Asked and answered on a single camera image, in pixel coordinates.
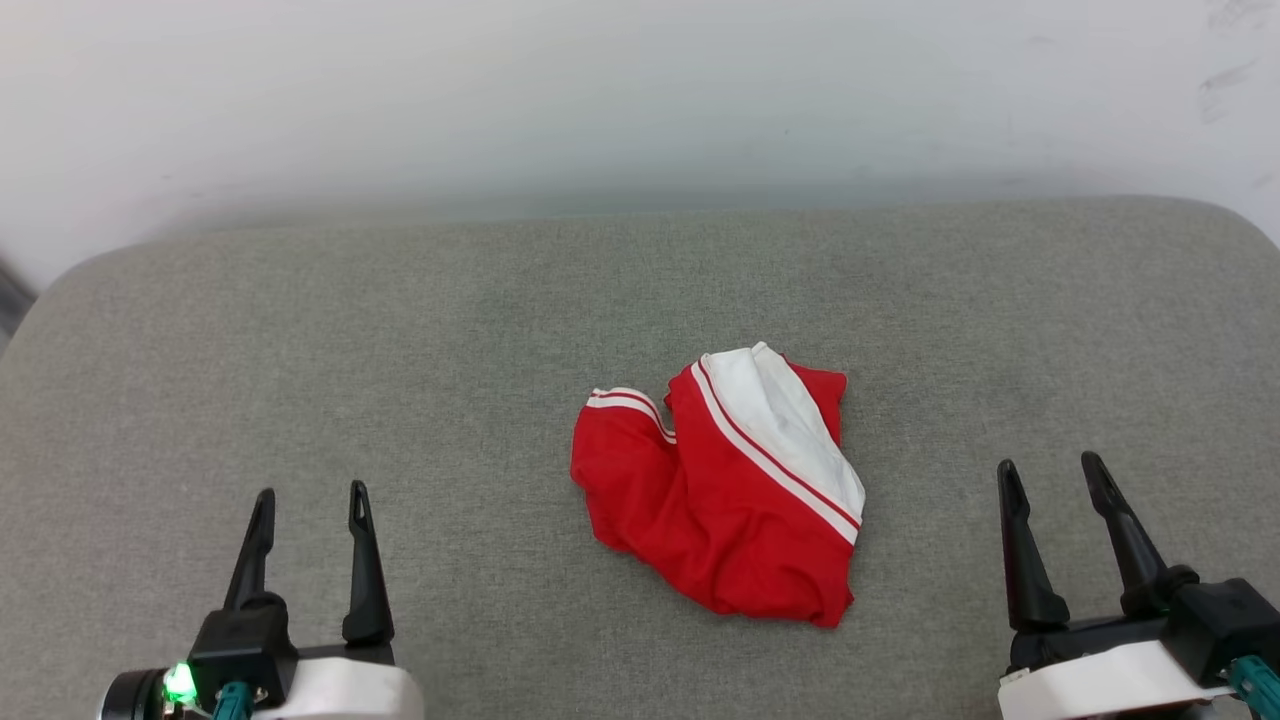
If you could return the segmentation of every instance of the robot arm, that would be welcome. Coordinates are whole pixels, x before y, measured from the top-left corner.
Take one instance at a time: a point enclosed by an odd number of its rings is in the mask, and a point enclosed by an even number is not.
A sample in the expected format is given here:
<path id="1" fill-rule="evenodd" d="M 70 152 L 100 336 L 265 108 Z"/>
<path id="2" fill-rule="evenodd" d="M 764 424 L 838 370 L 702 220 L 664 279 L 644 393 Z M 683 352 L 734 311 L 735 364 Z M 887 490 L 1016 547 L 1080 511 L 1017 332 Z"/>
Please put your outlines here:
<path id="1" fill-rule="evenodd" d="M 1102 459 L 1085 452 L 1080 461 L 1120 566 L 1123 615 L 1070 620 L 1036 547 L 1018 469 L 1001 462 L 1005 589 L 1016 633 L 998 693 L 1005 719 L 1190 717 L 1235 694 L 1265 720 L 1280 720 L 1280 612 L 1243 579 L 1202 584 L 1190 568 L 1165 565 Z"/>
<path id="2" fill-rule="evenodd" d="M 186 661 L 124 673 L 100 720 L 421 720 L 422 693 L 396 667 L 387 583 L 369 491 L 351 483 L 351 609 L 342 644 L 296 648 L 284 598 L 265 589 L 275 493 L 257 496 L 223 607 L 210 612 Z"/>

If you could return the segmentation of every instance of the white stripe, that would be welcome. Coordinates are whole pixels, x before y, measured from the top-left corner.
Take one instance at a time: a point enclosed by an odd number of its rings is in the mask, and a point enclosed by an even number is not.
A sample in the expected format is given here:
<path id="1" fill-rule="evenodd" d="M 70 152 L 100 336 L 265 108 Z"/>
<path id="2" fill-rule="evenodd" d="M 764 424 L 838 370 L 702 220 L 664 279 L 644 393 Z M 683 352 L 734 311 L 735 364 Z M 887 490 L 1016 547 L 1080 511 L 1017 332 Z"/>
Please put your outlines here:
<path id="1" fill-rule="evenodd" d="M 703 373 L 701 366 L 698 363 L 692 365 L 694 380 L 698 383 L 698 389 L 703 393 L 703 404 L 707 405 L 707 410 L 710 411 L 712 419 L 716 421 L 716 427 L 719 428 L 721 434 L 735 447 L 739 452 L 746 456 L 748 460 L 755 464 L 756 468 L 764 471 L 765 475 L 773 478 L 773 482 L 782 486 L 782 488 L 801 502 L 808 505 L 814 512 L 822 516 L 837 533 L 841 534 L 849 544 L 854 544 L 858 541 L 858 528 L 849 523 L 840 512 L 836 512 L 833 507 L 822 501 L 822 498 L 815 497 L 804 486 L 791 479 L 786 473 L 782 471 L 772 460 L 764 456 L 759 450 L 751 446 L 733 425 L 730 424 L 728 419 L 721 413 L 719 404 L 716 402 L 716 395 L 710 388 L 710 379 Z"/>
<path id="2" fill-rule="evenodd" d="M 676 437 L 675 430 L 668 430 L 667 427 L 662 423 L 662 415 L 658 414 L 658 404 L 654 402 L 652 397 L 649 397 L 648 395 L 640 392 L 639 389 L 636 389 L 634 387 L 614 387 L 614 388 L 609 388 L 609 389 L 595 388 L 595 389 L 591 391 L 591 397 L 602 397 L 602 396 L 605 396 L 605 395 L 620 395 L 620 393 L 621 395 L 635 395 L 640 400 L 643 400 L 649 406 L 649 410 L 650 410 L 649 414 L 653 415 L 653 418 L 655 420 L 658 420 L 658 427 L 662 428 L 662 432 L 667 433 L 668 436 Z"/>
<path id="3" fill-rule="evenodd" d="M 861 523 L 867 491 L 787 361 L 758 343 L 710 355 L 704 369 L 724 413 L 780 465 Z"/>
<path id="4" fill-rule="evenodd" d="M 653 420 L 653 424 L 658 425 L 658 429 L 662 432 L 662 439 L 664 439 L 664 441 L 667 441 L 667 442 L 669 442 L 672 445 L 676 443 L 676 434 L 663 427 L 662 420 L 658 419 L 658 414 L 654 413 L 653 407 L 650 407 L 643 400 L 636 400 L 635 397 L 622 397 L 622 396 L 617 396 L 617 397 L 598 397 L 598 396 L 593 395 L 591 397 L 588 398 L 586 406 L 588 407 L 599 407 L 599 409 L 605 409 L 605 407 L 627 407 L 630 410 L 639 410 L 640 413 L 644 413 L 645 415 L 648 415 L 649 419 Z"/>

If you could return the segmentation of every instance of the green led light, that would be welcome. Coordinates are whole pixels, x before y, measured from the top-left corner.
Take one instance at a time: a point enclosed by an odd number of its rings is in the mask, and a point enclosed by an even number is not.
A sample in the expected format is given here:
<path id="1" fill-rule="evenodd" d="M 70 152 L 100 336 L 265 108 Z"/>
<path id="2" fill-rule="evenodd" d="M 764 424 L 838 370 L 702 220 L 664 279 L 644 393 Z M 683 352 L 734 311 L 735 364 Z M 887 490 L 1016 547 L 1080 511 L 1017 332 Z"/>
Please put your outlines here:
<path id="1" fill-rule="evenodd" d="M 164 696 L 174 705 L 196 705 L 196 679 L 189 665 L 179 662 L 165 673 Z"/>

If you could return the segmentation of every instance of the red cloth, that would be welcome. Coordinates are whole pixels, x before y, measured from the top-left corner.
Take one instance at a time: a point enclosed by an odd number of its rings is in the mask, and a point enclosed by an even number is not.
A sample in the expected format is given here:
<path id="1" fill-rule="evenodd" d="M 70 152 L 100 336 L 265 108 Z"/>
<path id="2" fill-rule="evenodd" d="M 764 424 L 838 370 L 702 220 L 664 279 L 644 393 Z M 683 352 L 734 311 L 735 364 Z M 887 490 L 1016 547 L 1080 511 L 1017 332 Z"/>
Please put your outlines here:
<path id="1" fill-rule="evenodd" d="M 703 606 L 833 628 L 854 600 L 847 574 L 863 502 L 833 450 L 845 377 L 785 364 L 763 343 L 732 352 L 671 380 L 678 442 L 643 393 L 593 393 L 570 474 L 600 542 Z M 813 437 L 814 424 L 829 437 Z"/>

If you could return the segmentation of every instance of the gray cushion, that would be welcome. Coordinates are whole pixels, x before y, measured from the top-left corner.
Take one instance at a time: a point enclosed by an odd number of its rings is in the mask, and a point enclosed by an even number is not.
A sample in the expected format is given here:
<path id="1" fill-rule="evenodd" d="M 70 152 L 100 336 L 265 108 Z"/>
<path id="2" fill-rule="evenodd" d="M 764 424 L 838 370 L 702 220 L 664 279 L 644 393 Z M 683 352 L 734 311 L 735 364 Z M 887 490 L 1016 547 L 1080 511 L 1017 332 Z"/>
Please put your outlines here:
<path id="1" fill-rule="evenodd" d="M 596 543 L 567 474 L 595 387 L 764 340 L 849 374 L 867 486 L 838 630 L 721 618 Z M 431 717 L 980 717 L 1011 637 L 1019 462 L 1075 616 L 1119 577 L 1079 454 L 1171 561 L 1280 600 L 1280 252 L 1175 200 L 282 229 L 70 272 L 0 360 L 0 697 L 83 717 L 186 653 L 253 496 L 294 642 L 346 612 L 370 488 Z"/>

